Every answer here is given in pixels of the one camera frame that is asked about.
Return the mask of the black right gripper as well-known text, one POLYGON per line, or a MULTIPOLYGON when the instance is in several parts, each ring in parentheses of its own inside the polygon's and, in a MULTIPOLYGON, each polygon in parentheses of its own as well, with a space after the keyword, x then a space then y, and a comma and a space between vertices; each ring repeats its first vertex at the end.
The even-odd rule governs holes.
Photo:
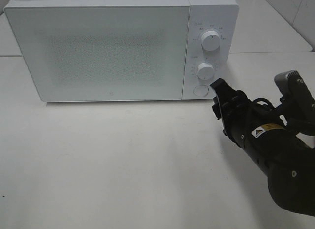
POLYGON ((226 135, 238 146, 245 148, 245 142, 252 131, 264 124, 284 128, 283 121, 274 114, 274 106, 265 98, 248 99, 241 90, 234 90, 219 78, 210 84, 215 92, 212 110, 222 120, 226 135))

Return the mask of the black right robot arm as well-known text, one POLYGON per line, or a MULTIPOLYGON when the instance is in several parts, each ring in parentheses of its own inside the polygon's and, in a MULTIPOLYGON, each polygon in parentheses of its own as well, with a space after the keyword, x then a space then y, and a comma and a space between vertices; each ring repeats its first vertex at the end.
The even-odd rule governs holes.
POLYGON ((315 101, 302 77, 277 75, 282 93, 274 107, 264 98, 250 100, 223 79, 211 84, 213 112, 222 120, 223 133, 242 148, 267 176, 272 200, 282 209, 315 214, 315 150, 298 134, 315 133, 315 101))

